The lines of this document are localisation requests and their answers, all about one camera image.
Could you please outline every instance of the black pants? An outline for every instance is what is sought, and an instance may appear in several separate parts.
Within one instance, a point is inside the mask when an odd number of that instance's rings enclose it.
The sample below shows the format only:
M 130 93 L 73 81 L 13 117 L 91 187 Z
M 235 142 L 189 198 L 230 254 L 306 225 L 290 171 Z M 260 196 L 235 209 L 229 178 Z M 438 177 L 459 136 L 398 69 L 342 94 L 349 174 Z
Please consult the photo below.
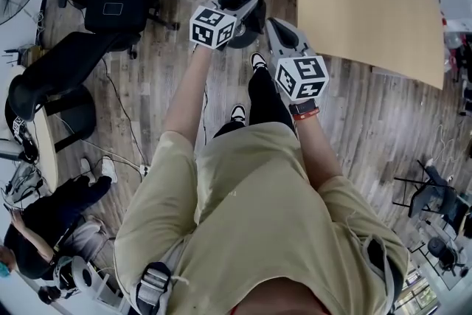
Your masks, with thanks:
M 292 117 L 280 98 L 280 94 L 277 93 L 272 76 L 267 70 L 258 69 L 254 73 L 249 81 L 249 97 L 251 98 L 250 125 L 281 122 L 295 133 Z M 241 122 L 229 122 L 216 133 L 215 138 L 243 127 L 244 124 Z
M 55 246 L 80 214 L 97 203 L 110 189 L 111 179 L 101 176 L 89 187 L 89 178 L 68 180 L 49 197 L 39 198 L 23 212 L 25 225 Z

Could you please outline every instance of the sneaker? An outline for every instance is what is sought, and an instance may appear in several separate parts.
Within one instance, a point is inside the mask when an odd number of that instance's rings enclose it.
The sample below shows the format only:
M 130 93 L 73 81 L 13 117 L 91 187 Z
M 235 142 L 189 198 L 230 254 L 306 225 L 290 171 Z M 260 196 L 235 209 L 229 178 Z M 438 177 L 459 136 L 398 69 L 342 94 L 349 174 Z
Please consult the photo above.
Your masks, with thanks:
M 242 122 L 246 124 L 246 110 L 242 105 L 235 105 L 231 111 L 231 122 Z
M 258 69 L 267 69 L 266 60 L 258 52 L 255 52 L 253 55 L 251 55 L 251 66 L 254 72 L 256 72 Z
M 108 156 L 104 156 L 102 159 L 102 176 L 108 176 L 111 179 L 111 182 L 118 182 L 115 164 Z
M 94 174 L 91 171 L 90 163 L 87 158 L 82 158 L 80 160 L 80 175 L 87 176 L 88 179 L 90 180 L 88 182 L 89 184 L 93 184 L 97 182 L 97 179 L 95 178 Z

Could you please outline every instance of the hand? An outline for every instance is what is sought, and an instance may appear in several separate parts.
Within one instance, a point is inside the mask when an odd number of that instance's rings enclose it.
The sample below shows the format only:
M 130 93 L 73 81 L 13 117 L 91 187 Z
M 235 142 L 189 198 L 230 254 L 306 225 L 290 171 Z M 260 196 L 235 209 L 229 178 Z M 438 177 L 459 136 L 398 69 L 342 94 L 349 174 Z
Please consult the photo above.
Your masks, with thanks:
M 24 231 L 27 227 L 24 225 L 20 210 L 13 210 L 10 213 L 12 217 L 12 225 L 19 231 Z

